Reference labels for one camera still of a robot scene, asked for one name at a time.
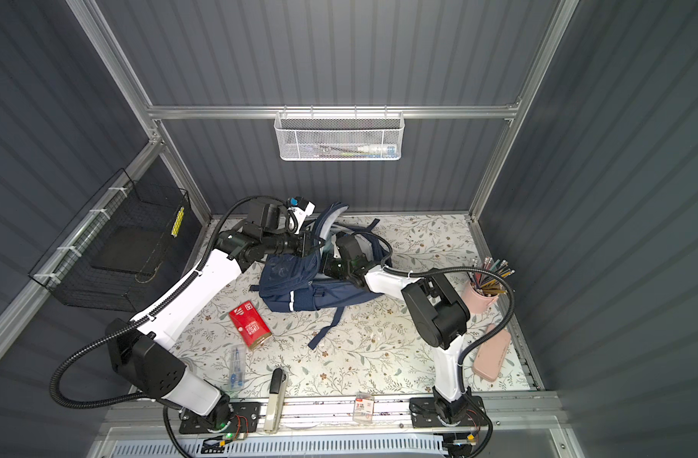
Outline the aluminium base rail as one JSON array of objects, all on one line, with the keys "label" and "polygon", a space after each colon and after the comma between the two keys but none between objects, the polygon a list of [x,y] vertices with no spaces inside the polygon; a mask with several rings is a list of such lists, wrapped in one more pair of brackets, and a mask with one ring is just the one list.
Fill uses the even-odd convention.
[{"label": "aluminium base rail", "polygon": [[[351,429],[351,427],[379,427],[380,429],[421,429],[425,431],[470,431],[475,435],[490,424],[484,401],[479,396],[467,396],[469,408],[461,422],[443,424],[434,409],[433,395],[374,395],[375,408],[372,424],[353,420],[356,395],[326,398],[284,399],[278,432],[299,429]],[[222,434],[234,440],[263,430],[268,397],[262,400],[236,401],[229,398],[218,403],[207,415],[199,415],[188,408],[177,408],[181,434]]]}]

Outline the clear pen pouch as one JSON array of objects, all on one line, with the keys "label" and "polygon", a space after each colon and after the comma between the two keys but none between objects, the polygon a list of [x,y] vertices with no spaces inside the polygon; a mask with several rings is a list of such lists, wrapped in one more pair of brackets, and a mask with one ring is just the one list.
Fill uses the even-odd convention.
[{"label": "clear pen pouch", "polygon": [[244,387],[244,376],[247,366],[247,347],[233,345],[229,358],[229,389],[238,392]]}]

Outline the small clear staples box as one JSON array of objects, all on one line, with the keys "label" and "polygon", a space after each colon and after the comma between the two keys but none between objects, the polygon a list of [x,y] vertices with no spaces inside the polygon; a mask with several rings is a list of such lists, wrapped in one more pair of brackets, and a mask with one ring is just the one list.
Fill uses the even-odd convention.
[{"label": "small clear staples box", "polygon": [[375,396],[360,392],[356,395],[353,408],[353,420],[359,424],[372,424],[374,418]]}]

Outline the red card box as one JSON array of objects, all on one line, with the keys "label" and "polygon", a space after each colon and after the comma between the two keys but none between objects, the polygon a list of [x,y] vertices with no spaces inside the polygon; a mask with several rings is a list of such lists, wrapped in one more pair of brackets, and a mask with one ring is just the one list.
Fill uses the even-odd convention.
[{"label": "red card box", "polygon": [[229,312],[229,317],[245,345],[251,350],[272,336],[272,331],[251,301],[235,307]]}]

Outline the black and cream stapler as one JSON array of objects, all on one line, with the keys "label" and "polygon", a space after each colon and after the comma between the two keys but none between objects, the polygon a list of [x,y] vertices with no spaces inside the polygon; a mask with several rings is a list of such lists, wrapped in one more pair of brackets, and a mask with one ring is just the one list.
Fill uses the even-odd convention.
[{"label": "black and cream stapler", "polygon": [[267,410],[263,430],[266,434],[275,434],[280,427],[280,418],[284,406],[287,387],[287,373],[283,368],[276,368],[269,385]]}]

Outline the navy blue student backpack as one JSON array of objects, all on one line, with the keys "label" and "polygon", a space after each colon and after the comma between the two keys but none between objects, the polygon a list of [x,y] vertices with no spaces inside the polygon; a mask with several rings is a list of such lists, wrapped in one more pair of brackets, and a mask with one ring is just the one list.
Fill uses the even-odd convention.
[{"label": "navy blue student backpack", "polygon": [[310,235],[324,246],[306,258],[269,256],[259,283],[251,286],[276,313],[335,311],[331,324],[309,342],[310,349],[317,348],[339,324],[346,307],[381,297],[370,291],[360,276],[380,261],[390,260],[391,252],[374,233],[380,221],[373,219],[366,226],[340,223],[338,218],[347,209],[346,204],[335,202],[307,224]]}]

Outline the pink pencil case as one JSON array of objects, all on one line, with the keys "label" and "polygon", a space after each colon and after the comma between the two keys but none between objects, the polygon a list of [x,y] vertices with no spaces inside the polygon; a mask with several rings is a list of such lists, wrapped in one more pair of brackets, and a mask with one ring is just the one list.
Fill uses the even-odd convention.
[{"label": "pink pencil case", "polygon": [[494,382],[499,377],[511,345],[511,334],[502,328],[486,343],[478,348],[472,364],[472,371],[481,379]]}]

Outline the pink pencil cup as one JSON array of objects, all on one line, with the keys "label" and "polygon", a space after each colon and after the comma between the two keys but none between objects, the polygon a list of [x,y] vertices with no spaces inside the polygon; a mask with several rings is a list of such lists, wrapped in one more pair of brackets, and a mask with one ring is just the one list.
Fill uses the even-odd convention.
[{"label": "pink pencil cup", "polygon": [[470,314],[480,315],[484,314],[492,305],[495,305],[498,301],[497,296],[486,296],[474,287],[471,281],[465,284],[464,291],[461,298],[469,310]]}]

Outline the bundle of coloured pencils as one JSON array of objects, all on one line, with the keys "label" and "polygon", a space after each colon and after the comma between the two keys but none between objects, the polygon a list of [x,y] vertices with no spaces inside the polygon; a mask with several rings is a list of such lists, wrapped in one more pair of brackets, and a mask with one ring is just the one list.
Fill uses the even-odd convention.
[{"label": "bundle of coloured pencils", "polygon": [[481,273],[469,274],[472,290],[485,297],[506,295],[507,290],[501,285],[498,277],[507,280],[515,273],[507,260],[485,257],[480,265]]}]

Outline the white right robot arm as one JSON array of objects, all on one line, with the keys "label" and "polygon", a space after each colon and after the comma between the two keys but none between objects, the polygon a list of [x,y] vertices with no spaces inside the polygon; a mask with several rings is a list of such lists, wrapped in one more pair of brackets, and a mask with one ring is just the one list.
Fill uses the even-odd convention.
[{"label": "white right robot arm", "polygon": [[452,266],[400,271],[386,264],[391,258],[389,250],[372,248],[373,238],[367,232],[335,234],[323,273],[373,294],[404,301],[418,334],[433,348],[435,412],[443,424],[456,425],[469,408],[462,350],[470,311],[448,275],[476,269]]}]

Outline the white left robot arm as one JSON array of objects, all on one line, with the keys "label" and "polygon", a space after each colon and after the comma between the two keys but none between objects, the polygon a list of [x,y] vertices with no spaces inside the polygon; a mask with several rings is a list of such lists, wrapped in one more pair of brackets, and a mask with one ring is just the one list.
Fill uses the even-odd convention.
[{"label": "white left robot arm", "polygon": [[137,388],[135,398],[184,408],[217,425],[232,415],[229,397],[173,354],[180,335],[255,263],[269,255],[304,259],[318,250],[316,237],[304,226],[316,209],[310,200],[255,196],[242,201],[250,207],[245,219],[231,228],[219,223],[194,268],[153,305],[129,322],[113,322],[107,331],[112,368]]}]

